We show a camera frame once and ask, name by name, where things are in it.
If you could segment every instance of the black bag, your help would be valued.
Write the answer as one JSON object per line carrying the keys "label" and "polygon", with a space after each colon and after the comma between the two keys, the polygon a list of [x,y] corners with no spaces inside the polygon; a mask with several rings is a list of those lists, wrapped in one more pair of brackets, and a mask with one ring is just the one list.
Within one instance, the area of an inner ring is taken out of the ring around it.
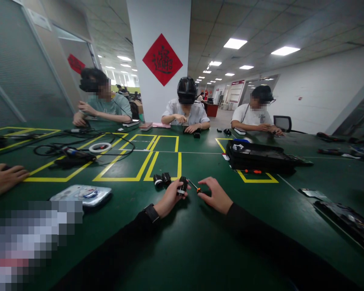
{"label": "black bag", "polygon": [[135,102],[129,102],[131,106],[132,119],[139,119],[139,108]]}

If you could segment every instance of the red diamond sign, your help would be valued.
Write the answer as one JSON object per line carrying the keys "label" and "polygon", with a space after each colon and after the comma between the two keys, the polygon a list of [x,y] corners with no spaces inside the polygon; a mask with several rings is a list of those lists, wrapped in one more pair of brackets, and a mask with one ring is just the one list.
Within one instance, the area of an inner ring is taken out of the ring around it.
{"label": "red diamond sign", "polygon": [[163,34],[160,34],[150,47],[143,62],[163,86],[166,86],[183,66]]}

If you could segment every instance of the black chair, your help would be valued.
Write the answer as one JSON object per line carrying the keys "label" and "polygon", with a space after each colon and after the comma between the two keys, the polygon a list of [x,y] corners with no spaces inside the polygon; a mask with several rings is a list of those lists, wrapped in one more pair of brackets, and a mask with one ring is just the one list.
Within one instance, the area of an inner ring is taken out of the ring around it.
{"label": "black chair", "polygon": [[274,115],[274,124],[284,132],[304,133],[302,131],[291,130],[292,123],[291,117],[289,116]]}

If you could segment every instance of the hand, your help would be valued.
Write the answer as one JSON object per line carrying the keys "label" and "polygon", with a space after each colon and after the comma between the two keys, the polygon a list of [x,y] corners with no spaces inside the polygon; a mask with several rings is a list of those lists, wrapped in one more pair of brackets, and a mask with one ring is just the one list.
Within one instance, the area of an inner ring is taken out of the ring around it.
{"label": "hand", "polygon": [[83,120],[81,117],[74,115],[73,124],[75,126],[86,126],[85,120]]}
{"label": "hand", "polygon": [[23,166],[14,166],[6,171],[2,171],[5,166],[5,164],[0,164],[0,195],[7,192],[30,175]]}
{"label": "hand", "polygon": [[202,125],[201,123],[196,123],[196,124],[193,124],[193,125],[190,125],[188,126],[186,129],[185,129],[185,132],[186,133],[193,133],[195,132],[197,129],[199,128],[202,128]]}
{"label": "hand", "polygon": [[170,211],[174,208],[175,204],[181,199],[185,199],[187,197],[187,193],[185,192],[184,196],[177,195],[177,188],[182,186],[183,182],[179,182],[179,179],[172,182],[166,190],[163,198],[154,205],[154,209],[158,213],[160,218],[164,218]]}
{"label": "hand", "polygon": [[180,114],[173,114],[174,119],[176,119],[179,123],[184,123],[187,121],[186,117]]}
{"label": "hand", "polygon": [[78,108],[83,112],[89,113],[92,116],[97,116],[98,111],[91,107],[88,103],[84,101],[80,101],[78,104]]}
{"label": "hand", "polygon": [[271,124],[262,123],[256,126],[257,131],[269,131],[271,128]]}
{"label": "hand", "polygon": [[221,188],[217,180],[215,178],[209,177],[198,182],[198,184],[207,185],[212,192],[211,197],[204,193],[198,193],[198,197],[204,200],[208,205],[212,206],[218,212],[226,215],[229,211],[229,208],[232,206],[233,201]]}

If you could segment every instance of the person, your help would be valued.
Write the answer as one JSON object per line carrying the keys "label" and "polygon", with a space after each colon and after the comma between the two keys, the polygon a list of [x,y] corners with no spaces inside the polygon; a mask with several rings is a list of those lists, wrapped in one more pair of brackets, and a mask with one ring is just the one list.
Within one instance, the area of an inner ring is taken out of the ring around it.
{"label": "person", "polygon": [[203,101],[203,92],[201,92],[201,94],[197,96],[197,101],[198,102],[202,102]]}
{"label": "person", "polygon": [[132,120],[131,106],[128,100],[110,89],[110,80],[103,71],[96,68],[85,68],[81,71],[81,90],[91,93],[88,103],[80,101],[79,111],[74,114],[73,124],[85,126],[86,116],[94,116],[98,120],[110,120],[129,123]]}
{"label": "person", "polygon": [[177,87],[178,98],[170,100],[167,104],[162,123],[178,125],[186,122],[186,133],[210,128],[210,119],[203,105],[195,102],[195,92],[194,80],[191,77],[181,78]]}
{"label": "person", "polygon": [[6,169],[6,164],[0,164],[0,195],[24,181],[30,173],[23,166]]}
{"label": "person", "polygon": [[[162,219],[178,201],[187,197],[187,193],[177,195],[178,186],[182,184],[179,180],[171,183],[156,205],[139,212],[132,222],[73,267],[52,290],[113,290],[116,280],[135,260],[135,255],[155,237]],[[234,203],[215,178],[208,177],[198,184],[209,187],[211,197],[204,193],[198,193],[198,197],[225,216],[225,226],[234,237],[265,254],[297,290],[314,291],[321,286],[324,290],[360,290],[316,254]]]}
{"label": "person", "polygon": [[257,86],[251,95],[250,103],[240,105],[232,116],[232,128],[238,127],[245,131],[267,131],[276,135],[284,135],[282,130],[271,120],[266,110],[266,104],[273,100],[270,86]]}

